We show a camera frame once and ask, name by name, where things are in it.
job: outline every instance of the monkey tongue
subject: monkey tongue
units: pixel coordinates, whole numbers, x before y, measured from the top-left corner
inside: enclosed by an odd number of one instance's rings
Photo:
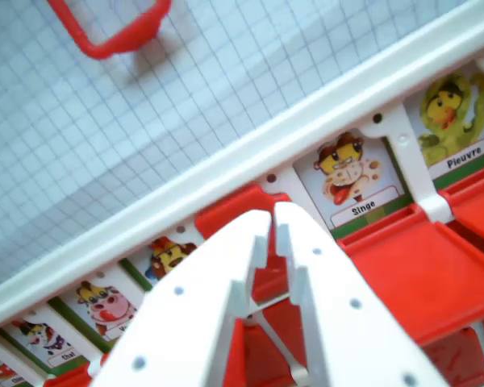
[[[344,185],[342,187],[332,185],[331,191],[334,196],[333,202],[338,206],[344,203],[349,196],[349,191],[351,190],[351,188],[352,185]]]

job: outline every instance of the white grid background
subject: white grid background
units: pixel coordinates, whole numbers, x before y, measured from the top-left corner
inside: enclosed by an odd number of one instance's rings
[[[101,41],[141,1],[71,7]],[[174,0],[96,61],[47,2],[0,0],[0,283],[464,1]]]

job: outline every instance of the cartoon eye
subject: cartoon eye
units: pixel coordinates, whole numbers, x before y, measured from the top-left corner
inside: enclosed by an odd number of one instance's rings
[[[358,141],[355,141],[353,143],[353,149],[355,150],[355,152],[360,152],[362,150],[362,144]]]

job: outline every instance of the monkey cartoon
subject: monkey cartoon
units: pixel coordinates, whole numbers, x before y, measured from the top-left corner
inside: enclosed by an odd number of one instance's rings
[[[362,194],[381,176],[378,160],[364,159],[364,140],[351,133],[344,133],[334,144],[325,144],[319,150],[314,169],[326,175],[324,196],[341,205],[353,198],[361,202]]]
[[[471,106],[472,85],[478,88],[475,117],[466,123]],[[427,165],[433,165],[477,141],[484,131],[484,73],[468,80],[462,73],[450,73],[434,82],[420,106],[421,121],[431,134],[418,138]]]
[[[175,268],[196,248],[193,243],[177,244],[164,236],[156,239],[149,247],[152,249],[152,255],[145,276],[158,280]]]

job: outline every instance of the red plastic handle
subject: red plastic handle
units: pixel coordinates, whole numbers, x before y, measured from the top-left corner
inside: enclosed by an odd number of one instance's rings
[[[144,43],[156,36],[160,29],[161,20],[170,10],[170,0],[157,0],[151,8],[140,14],[138,18],[123,30],[117,32],[116,35],[102,44],[92,44],[65,0],[47,1],[76,45],[87,56],[94,59],[106,59],[115,53],[139,49]]]

